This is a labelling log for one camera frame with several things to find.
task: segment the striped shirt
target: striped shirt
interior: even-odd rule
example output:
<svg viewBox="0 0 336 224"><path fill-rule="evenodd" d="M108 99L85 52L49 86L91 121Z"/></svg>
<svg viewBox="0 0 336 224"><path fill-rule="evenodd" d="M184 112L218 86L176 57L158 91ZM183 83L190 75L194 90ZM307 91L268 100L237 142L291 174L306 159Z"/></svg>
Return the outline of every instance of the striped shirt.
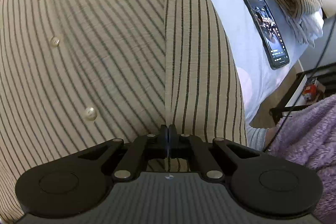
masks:
<svg viewBox="0 0 336 224"><path fill-rule="evenodd" d="M230 45L210 0L0 0L0 217L26 170L174 123L246 144Z"/></svg>

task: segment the gray surface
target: gray surface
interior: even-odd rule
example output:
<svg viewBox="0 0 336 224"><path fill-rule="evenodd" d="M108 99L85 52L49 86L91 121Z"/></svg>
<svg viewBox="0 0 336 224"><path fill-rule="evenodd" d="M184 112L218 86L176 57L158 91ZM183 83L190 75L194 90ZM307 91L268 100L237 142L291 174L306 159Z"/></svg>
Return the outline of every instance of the gray surface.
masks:
<svg viewBox="0 0 336 224"><path fill-rule="evenodd" d="M270 220L240 208L220 184L207 183L196 173L145 172L130 183L118 183L98 207L67 219L24 216L19 224L318 224L307 215L294 220Z"/></svg>

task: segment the gray sleeve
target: gray sleeve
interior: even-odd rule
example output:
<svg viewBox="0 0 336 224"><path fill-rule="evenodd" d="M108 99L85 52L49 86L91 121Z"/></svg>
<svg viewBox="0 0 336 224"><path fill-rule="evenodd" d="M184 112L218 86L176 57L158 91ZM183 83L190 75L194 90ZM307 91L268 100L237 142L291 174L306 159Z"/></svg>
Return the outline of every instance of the gray sleeve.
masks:
<svg viewBox="0 0 336 224"><path fill-rule="evenodd" d="M265 136L269 128L253 128L246 125L247 146L261 151L265 145Z"/></svg>

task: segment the red object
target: red object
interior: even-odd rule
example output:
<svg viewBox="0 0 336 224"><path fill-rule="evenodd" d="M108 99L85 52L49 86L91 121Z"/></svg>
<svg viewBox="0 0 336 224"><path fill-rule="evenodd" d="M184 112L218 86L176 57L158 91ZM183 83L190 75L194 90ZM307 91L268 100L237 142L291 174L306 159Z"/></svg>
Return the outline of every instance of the red object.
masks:
<svg viewBox="0 0 336 224"><path fill-rule="evenodd" d="M303 90L302 95L307 99L307 100L314 100L317 95L317 88L314 84L309 84L306 86L306 88Z"/></svg>

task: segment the bed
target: bed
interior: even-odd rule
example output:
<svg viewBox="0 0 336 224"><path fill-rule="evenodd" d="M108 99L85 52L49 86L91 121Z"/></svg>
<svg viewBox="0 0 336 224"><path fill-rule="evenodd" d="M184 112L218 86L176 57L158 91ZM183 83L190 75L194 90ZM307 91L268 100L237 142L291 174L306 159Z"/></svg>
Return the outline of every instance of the bed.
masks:
<svg viewBox="0 0 336 224"><path fill-rule="evenodd" d="M290 64L272 70L257 29L243 0L212 0L229 38L250 123L260 104L284 80L307 45L300 45L275 0L266 0L285 41Z"/></svg>

